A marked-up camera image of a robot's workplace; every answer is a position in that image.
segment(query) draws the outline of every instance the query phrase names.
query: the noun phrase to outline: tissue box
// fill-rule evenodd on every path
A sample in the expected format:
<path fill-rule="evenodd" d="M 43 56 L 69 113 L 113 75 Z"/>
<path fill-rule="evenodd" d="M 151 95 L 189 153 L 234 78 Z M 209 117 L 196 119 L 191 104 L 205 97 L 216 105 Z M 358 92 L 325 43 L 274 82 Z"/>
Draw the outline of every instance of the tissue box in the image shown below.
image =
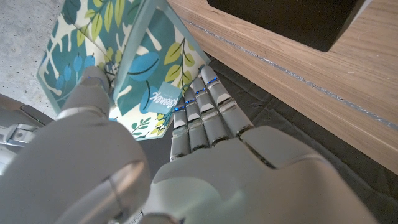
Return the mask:
<path fill-rule="evenodd" d="M 209 59 L 165 0 L 66 0 L 37 78 L 60 112 L 86 67 L 111 80 L 110 120 L 137 140 L 162 137 Z"/>

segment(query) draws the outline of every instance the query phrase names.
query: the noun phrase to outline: leaf pattern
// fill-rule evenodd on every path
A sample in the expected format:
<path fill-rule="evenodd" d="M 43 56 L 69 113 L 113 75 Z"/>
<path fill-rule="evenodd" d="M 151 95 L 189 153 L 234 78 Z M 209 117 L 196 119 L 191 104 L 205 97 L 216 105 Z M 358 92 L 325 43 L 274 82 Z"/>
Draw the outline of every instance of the leaf pattern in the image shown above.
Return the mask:
<path fill-rule="evenodd" d="M 80 47 L 85 41 L 85 35 L 82 31 L 77 30 L 77 46 Z"/>
<path fill-rule="evenodd" d="M 131 125 L 131 128 L 133 129 L 133 131 L 131 132 L 132 135 L 140 135 L 142 134 L 141 132 L 136 132 L 137 130 L 142 130 L 142 129 L 146 129 L 148 128 L 148 124 L 150 119 L 152 119 L 151 117 L 147 118 L 146 120 L 140 120 L 139 125 L 137 125 L 137 123 L 133 123 Z"/>
<path fill-rule="evenodd" d="M 93 41 L 97 39 L 98 34 L 100 34 L 102 29 L 102 16 L 100 13 L 95 15 L 93 19 L 93 23 L 91 25 L 91 36 L 93 37 Z"/>
<path fill-rule="evenodd" d="M 105 29 L 109 32 L 113 17 L 113 3 L 110 1 L 105 9 Z"/>
<path fill-rule="evenodd" d="M 102 0 L 93 0 L 95 7 L 101 7 L 103 1 Z"/>
<path fill-rule="evenodd" d="M 182 51 L 181 45 L 182 43 L 176 42 L 170 46 L 164 58 L 165 65 L 175 62 L 180 57 Z"/>
<path fill-rule="evenodd" d="M 61 14 L 67 24 L 74 24 L 77 19 L 77 11 L 80 9 L 80 0 L 66 0 L 62 7 Z"/>
<path fill-rule="evenodd" d="M 94 17 L 95 16 L 95 11 L 94 11 L 94 9 L 89 9 L 89 10 L 87 10 L 87 12 L 86 12 L 86 14 L 85 14 L 85 18 L 92 18 L 92 17 Z"/>
<path fill-rule="evenodd" d="M 123 50 L 126 46 L 125 40 L 126 38 L 128 39 L 128 35 L 130 34 L 125 32 L 126 27 L 134 22 L 136 12 L 140 5 L 141 0 L 65 0 L 61 17 L 64 18 L 67 24 L 73 24 L 77 29 L 72 33 L 66 33 L 56 37 L 57 33 L 59 33 L 59 30 L 57 30 L 57 22 L 55 30 L 52 32 L 55 38 L 52 38 L 47 47 L 47 55 L 53 54 L 51 45 L 56 44 L 54 39 L 57 41 L 62 39 L 62 41 L 57 43 L 60 44 L 60 47 L 57 48 L 59 49 L 57 50 L 59 53 L 57 52 L 57 56 L 54 56 L 55 62 L 47 63 L 47 61 L 44 60 L 45 72 L 47 75 L 40 76 L 40 78 L 45 77 L 43 78 L 45 84 L 48 83 L 50 87 L 52 87 L 50 91 L 53 92 L 53 95 L 48 96 L 55 98 L 56 104 L 58 104 L 59 107 L 62 107 L 65 103 L 86 67 L 95 65 L 102 69 L 111 81 L 114 79 L 113 77 L 117 74 L 123 57 Z M 76 21 L 78 11 L 79 18 L 85 18 L 82 21 L 88 22 L 81 24 L 82 21 Z M 197 74 L 197 66 L 195 66 L 195 64 L 198 64 L 199 59 L 195 49 L 185 38 L 181 41 L 177 36 L 174 36 L 175 31 L 179 31 L 179 28 L 177 28 L 178 26 L 174 26 L 173 21 L 169 21 L 164 17 L 165 14 L 160 9 L 156 9 L 158 15 L 159 12 L 161 12 L 160 17 L 158 17 L 158 20 L 154 19 L 153 21 L 162 24 L 161 28 L 156 26 L 152 26 L 151 28 L 151 26 L 149 26 L 148 29 L 153 33 L 153 36 L 150 36 L 151 40 L 148 39 L 148 41 L 151 42 L 141 43 L 144 48 L 148 49 L 147 54 L 149 55 L 146 55 L 146 57 L 151 56 L 151 58 L 147 58 L 140 62 L 139 64 L 145 64 L 145 66 L 141 66 L 140 69 L 129 71 L 129 73 L 131 73 L 129 77 L 134 77 L 135 79 L 129 78 L 128 80 L 132 80 L 132 82 L 142 82 L 140 88 L 134 85 L 133 91 L 139 90 L 134 92 L 134 94 L 144 96 L 144 99 L 137 100 L 138 103 L 140 103 L 140 100 L 144 100 L 143 105 L 145 105 L 148 96 L 154 91 L 157 91 L 156 88 L 159 87 L 159 81 L 167 81 L 172 85 L 177 84 L 177 86 L 184 91 L 192 82 L 192 76 Z M 72 34 L 72 38 L 69 39 L 69 42 L 68 38 L 65 38 L 67 34 Z M 154 40 L 157 41 L 160 47 L 157 47 Z M 93 49 L 90 48 L 93 45 L 89 42 L 96 42 L 94 45 L 98 45 L 98 43 L 102 42 L 106 52 L 93 51 Z M 70 43 L 73 44 L 72 51 L 68 49 L 71 46 Z M 138 57 L 138 55 L 134 57 L 135 62 L 138 61 Z M 161 78 L 159 80 L 157 78 L 160 74 L 163 75 L 164 79 Z M 144 87 L 147 90 L 146 94 L 143 93 Z M 118 118 L 118 116 L 123 116 L 123 114 L 126 113 L 127 112 L 122 113 L 122 115 L 117 115 L 113 119 L 125 124 L 123 119 Z M 170 125 L 172 117 L 171 110 L 167 114 L 148 114 L 150 114 L 150 116 L 147 115 L 146 119 L 143 117 L 145 115 L 142 115 L 138 116 L 138 118 L 134 120 L 135 122 L 131 121 L 131 123 L 128 123 L 131 126 L 131 128 L 129 128 L 131 134 L 136 139 L 145 139 L 149 136 L 160 136 L 164 134 L 165 130 L 167 130 Z"/>
<path fill-rule="evenodd" d="M 186 71 L 183 76 L 182 76 L 182 81 L 184 83 L 191 83 L 192 82 L 192 76 L 190 71 Z"/>
<path fill-rule="evenodd" d="M 124 1 L 125 0 L 116 0 L 116 3 L 114 5 L 114 20 L 116 21 L 116 25 L 118 28 L 122 21 L 123 10 L 124 10 Z"/>
<path fill-rule="evenodd" d="M 195 49 L 193 48 L 193 46 L 191 45 L 191 43 L 189 43 L 189 42 L 188 42 L 188 47 L 189 47 L 190 50 L 195 50 Z"/>
<path fill-rule="evenodd" d="M 169 71 L 166 74 L 165 82 L 170 82 L 175 80 L 181 72 L 181 66 L 179 65 L 173 65 L 170 67 Z"/>
<path fill-rule="evenodd" d="M 195 64 L 195 60 L 192 57 L 191 53 L 185 54 L 185 65 L 188 67 L 192 67 Z"/>

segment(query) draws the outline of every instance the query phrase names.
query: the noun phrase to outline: wooden board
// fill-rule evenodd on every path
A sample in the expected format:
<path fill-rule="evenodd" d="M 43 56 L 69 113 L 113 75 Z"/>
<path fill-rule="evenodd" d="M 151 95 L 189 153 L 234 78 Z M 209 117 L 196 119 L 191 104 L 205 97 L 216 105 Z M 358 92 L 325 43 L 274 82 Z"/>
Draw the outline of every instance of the wooden board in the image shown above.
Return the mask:
<path fill-rule="evenodd" d="M 373 0 L 327 53 L 169 0 L 209 54 L 398 174 L 398 2 Z"/>

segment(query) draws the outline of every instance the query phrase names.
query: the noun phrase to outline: blue leaf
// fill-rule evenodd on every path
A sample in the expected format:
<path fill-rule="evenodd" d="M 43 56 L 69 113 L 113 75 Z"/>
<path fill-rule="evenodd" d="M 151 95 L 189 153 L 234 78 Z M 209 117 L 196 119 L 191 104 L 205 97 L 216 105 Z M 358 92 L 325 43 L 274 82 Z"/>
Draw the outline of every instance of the blue leaf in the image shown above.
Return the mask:
<path fill-rule="evenodd" d="M 62 75 L 59 76 L 57 81 L 55 82 L 55 89 L 57 89 L 57 90 L 62 89 L 64 81 L 65 80 L 64 80 L 63 76 Z"/>
<path fill-rule="evenodd" d="M 80 55 L 77 55 L 73 61 L 73 69 L 75 70 L 75 72 L 80 71 L 82 63 L 83 59 L 81 58 Z"/>
<path fill-rule="evenodd" d="M 77 18 L 77 11 L 80 9 L 80 0 L 66 0 L 63 4 L 61 14 L 67 24 L 74 24 Z"/>
<path fill-rule="evenodd" d="M 127 74 L 135 81 L 147 80 L 156 70 L 159 64 L 159 54 L 149 52 L 134 59 Z"/>
<path fill-rule="evenodd" d="M 85 68 L 94 65 L 94 63 L 95 63 L 94 55 L 87 56 L 87 58 L 85 60 Z"/>
<path fill-rule="evenodd" d="M 140 105 L 139 105 L 139 111 L 142 114 L 148 113 L 146 111 L 146 109 L 148 109 L 148 107 L 149 107 L 149 98 L 154 92 L 157 92 L 157 88 L 154 87 L 154 86 L 151 86 L 149 89 L 150 89 L 150 91 L 148 91 L 148 89 L 146 89 L 144 91 L 144 94 L 142 94 L 141 102 L 140 102 Z"/>
<path fill-rule="evenodd" d="M 69 65 L 65 66 L 65 69 L 63 70 L 63 77 L 65 78 L 65 81 L 68 81 L 70 79 L 70 73 L 71 73 L 70 66 Z"/>

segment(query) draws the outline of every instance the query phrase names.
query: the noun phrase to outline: robot finger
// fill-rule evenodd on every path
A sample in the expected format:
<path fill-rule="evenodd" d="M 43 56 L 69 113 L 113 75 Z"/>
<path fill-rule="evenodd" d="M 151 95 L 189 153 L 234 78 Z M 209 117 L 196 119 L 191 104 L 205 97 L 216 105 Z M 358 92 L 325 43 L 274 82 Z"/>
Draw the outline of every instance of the robot finger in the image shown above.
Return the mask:
<path fill-rule="evenodd" d="M 208 138 L 205 127 L 201 119 L 198 103 L 193 90 L 189 87 L 184 95 L 185 107 L 187 109 L 188 132 L 191 145 L 191 151 L 197 149 L 209 148 Z"/>
<path fill-rule="evenodd" d="M 252 122 L 226 91 L 213 69 L 204 66 L 201 75 L 233 137 L 239 137 L 243 132 L 252 129 L 254 127 Z"/>
<path fill-rule="evenodd" d="M 174 130 L 170 151 L 170 162 L 191 153 L 187 124 L 184 97 L 181 97 L 181 100 L 174 109 Z"/>

